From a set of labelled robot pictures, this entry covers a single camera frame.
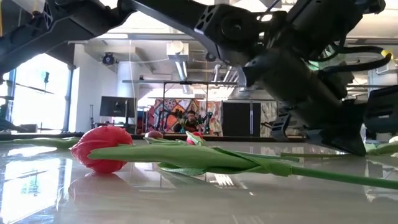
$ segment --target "ceiling light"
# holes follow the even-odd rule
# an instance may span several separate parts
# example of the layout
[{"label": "ceiling light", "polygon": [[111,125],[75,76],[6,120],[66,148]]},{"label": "ceiling light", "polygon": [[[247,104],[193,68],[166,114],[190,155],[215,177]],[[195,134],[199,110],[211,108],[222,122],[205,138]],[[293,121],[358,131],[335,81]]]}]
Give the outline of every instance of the ceiling light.
[{"label": "ceiling light", "polygon": [[127,34],[103,34],[97,39],[128,39],[129,36]]}]

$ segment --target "wall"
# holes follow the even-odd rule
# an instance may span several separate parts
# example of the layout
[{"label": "wall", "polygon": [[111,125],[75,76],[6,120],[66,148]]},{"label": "wall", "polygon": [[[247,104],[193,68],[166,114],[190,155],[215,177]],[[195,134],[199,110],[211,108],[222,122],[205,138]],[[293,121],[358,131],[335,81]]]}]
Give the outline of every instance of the wall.
[{"label": "wall", "polygon": [[100,121],[102,96],[116,96],[118,77],[110,69],[75,46],[75,65],[79,68],[72,81],[69,130],[86,132],[91,129],[90,105],[93,105],[94,122]]}]

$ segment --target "person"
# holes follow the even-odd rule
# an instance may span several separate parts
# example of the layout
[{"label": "person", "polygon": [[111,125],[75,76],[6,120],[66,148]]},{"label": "person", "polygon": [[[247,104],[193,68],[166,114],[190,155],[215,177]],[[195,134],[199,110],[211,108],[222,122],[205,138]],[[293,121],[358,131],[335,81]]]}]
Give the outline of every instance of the person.
[{"label": "person", "polygon": [[178,123],[173,127],[174,132],[181,132],[182,129],[195,132],[200,130],[200,126],[197,124],[197,116],[196,113],[192,110],[187,112],[187,119],[183,122],[183,124]]}]

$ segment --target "monitor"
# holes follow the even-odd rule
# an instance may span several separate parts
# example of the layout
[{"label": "monitor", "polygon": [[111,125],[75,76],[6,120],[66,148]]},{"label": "monitor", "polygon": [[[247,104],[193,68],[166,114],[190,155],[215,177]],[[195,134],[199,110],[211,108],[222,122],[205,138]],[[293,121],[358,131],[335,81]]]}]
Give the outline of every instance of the monitor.
[{"label": "monitor", "polygon": [[135,98],[115,96],[102,96],[99,115],[124,118],[126,117],[126,102],[127,117],[135,117]]}]

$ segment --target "pillar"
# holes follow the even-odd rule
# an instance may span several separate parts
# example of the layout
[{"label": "pillar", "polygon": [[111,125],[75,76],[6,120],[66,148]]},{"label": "pillar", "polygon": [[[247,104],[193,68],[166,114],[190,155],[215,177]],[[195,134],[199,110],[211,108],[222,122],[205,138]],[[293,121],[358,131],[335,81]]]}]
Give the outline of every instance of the pillar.
[{"label": "pillar", "polygon": [[[396,85],[398,84],[398,73],[394,70],[396,63],[390,61],[389,64],[378,69],[369,71],[368,84],[369,85]],[[372,90],[377,88],[369,88],[368,95]],[[388,142],[391,138],[389,133],[377,134],[377,140]]]},{"label": "pillar", "polygon": [[[118,97],[135,98],[136,105],[139,98],[139,84],[134,80],[139,80],[141,66],[134,62],[119,62],[118,64]],[[132,82],[123,83],[123,80],[132,80]],[[135,110],[135,118],[131,118],[129,123],[137,124],[137,106]],[[115,118],[115,122],[124,122],[124,118]]]}]

